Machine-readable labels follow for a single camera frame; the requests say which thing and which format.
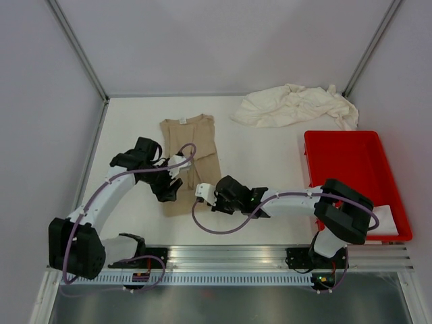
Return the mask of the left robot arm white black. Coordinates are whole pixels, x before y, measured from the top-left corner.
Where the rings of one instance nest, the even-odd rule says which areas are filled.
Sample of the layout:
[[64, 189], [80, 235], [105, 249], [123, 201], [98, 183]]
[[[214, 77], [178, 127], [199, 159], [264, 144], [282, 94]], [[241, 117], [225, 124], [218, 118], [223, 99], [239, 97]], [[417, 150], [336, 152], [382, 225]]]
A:
[[173, 202], [182, 185], [179, 173], [191, 165], [182, 147], [163, 156], [161, 145], [149, 138], [138, 138], [135, 147], [111, 160], [104, 182], [66, 218], [49, 224], [49, 265], [62, 272], [65, 284], [79, 277], [94, 279], [106, 267], [147, 268], [154, 262], [146, 251], [145, 239], [120, 233], [100, 238], [101, 231], [121, 199], [137, 183], [148, 184], [161, 203]]

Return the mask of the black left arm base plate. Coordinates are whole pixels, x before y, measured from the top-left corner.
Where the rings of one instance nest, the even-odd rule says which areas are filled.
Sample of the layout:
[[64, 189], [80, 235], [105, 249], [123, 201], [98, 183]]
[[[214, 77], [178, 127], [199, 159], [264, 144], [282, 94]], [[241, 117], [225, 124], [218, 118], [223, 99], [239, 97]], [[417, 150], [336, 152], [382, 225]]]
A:
[[168, 248], [150, 247], [135, 252], [133, 256], [124, 257], [109, 264], [110, 269], [162, 269], [168, 261]]

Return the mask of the beige t shirt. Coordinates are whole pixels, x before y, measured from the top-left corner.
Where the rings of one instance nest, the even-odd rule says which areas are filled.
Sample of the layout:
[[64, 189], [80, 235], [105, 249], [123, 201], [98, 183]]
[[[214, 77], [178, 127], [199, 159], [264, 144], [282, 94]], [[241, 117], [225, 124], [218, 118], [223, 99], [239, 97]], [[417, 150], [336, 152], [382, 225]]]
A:
[[174, 202], [162, 204], [166, 217], [189, 214], [195, 201], [196, 187], [201, 183], [215, 185], [221, 179], [221, 169], [215, 144], [215, 121], [211, 115], [197, 115], [189, 119], [165, 119], [160, 123], [165, 152], [172, 156], [187, 143], [196, 146], [190, 169], [181, 171], [182, 185]]

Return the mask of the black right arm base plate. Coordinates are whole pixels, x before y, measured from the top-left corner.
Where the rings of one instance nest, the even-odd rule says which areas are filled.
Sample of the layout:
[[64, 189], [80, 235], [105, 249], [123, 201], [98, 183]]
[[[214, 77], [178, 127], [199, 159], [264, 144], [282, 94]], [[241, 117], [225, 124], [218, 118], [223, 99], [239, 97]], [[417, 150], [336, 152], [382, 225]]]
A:
[[285, 262], [289, 269], [300, 273], [314, 270], [344, 269], [348, 260], [346, 250], [339, 249], [333, 257], [327, 258], [313, 252], [307, 247], [294, 247], [286, 249]]

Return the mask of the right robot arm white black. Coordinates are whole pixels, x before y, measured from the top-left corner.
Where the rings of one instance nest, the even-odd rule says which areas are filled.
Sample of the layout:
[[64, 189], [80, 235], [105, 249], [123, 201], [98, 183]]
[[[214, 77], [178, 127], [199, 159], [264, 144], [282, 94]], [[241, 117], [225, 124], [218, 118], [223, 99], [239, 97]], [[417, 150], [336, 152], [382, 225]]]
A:
[[364, 244], [368, 232], [380, 225], [373, 202], [335, 179], [299, 192], [277, 192], [267, 187], [248, 188], [227, 175], [202, 192], [212, 211], [229, 215], [238, 211], [249, 219], [316, 217], [325, 229], [313, 238], [308, 259], [317, 267], [326, 265], [348, 244]]

